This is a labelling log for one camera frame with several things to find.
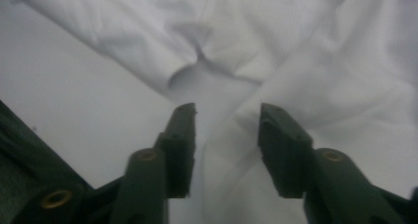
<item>white surface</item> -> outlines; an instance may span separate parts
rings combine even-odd
[[[413,171],[418,166],[418,0],[29,2],[100,52],[131,71],[138,69],[139,80],[28,8],[3,5],[2,100],[29,125],[46,124],[39,135],[49,144],[62,139],[66,145],[56,149],[66,159],[79,157],[74,156],[81,152],[76,146],[86,139],[91,148],[113,149],[96,161],[120,164],[118,170],[97,174],[88,159],[70,161],[80,173],[98,181],[119,176],[123,157],[134,150],[129,139],[139,137],[140,129],[131,126],[146,124],[136,119],[152,117],[156,122],[152,130],[145,125],[150,130],[144,137],[152,144],[174,105],[197,103],[200,162],[191,199],[172,201],[172,223],[201,223],[202,210],[207,224],[305,222],[302,203],[278,197],[261,163],[256,132],[262,102],[285,108],[313,136],[316,148],[347,153],[377,186],[408,197],[418,184]],[[109,31],[102,31],[100,23],[107,21]],[[126,40],[125,23],[134,44]],[[142,44],[152,50],[140,50]],[[132,57],[137,50],[144,53],[140,59]],[[186,60],[167,61],[171,57]],[[147,63],[132,70],[128,61]],[[186,64],[191,67],[174,74]],[[113,103],[96,108],[107,101]],[[79,112],[81,123],[74,122]],[[108,134],[117,129],[103,124],[116,120],[122,126],[124,118],[131,122],[128,131],[111,138],[126,143],[107,143]],[[66,135],[78,128],[75,124],[89,127]],[[83,150],[83,155],[96,156],[95,149]]]

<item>white cloth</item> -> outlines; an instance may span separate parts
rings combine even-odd
[[[375,185],[408,196],[418,184],[418,0],[28,2],[163,95],[198,59],[261,85],[226,122],[212,124],[207,224],[305,221],[302,203],[278,197],[261,163],[263,102],[285,108],[315,148],[352,157]]]

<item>white fabric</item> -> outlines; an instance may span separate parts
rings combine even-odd
[[[200,119],[213,120],[202,129],[215,129],[199,138],[207,224],[306,222],[302,202],[278,197],[261,163],[263,102],[377,186],[407,197],[418,184],[418,0],[28,1],[171,101],[205,105]],[[205,70],[174,76],[198,60]],[[244,103],[255,86],[237,79],[260,85]]]

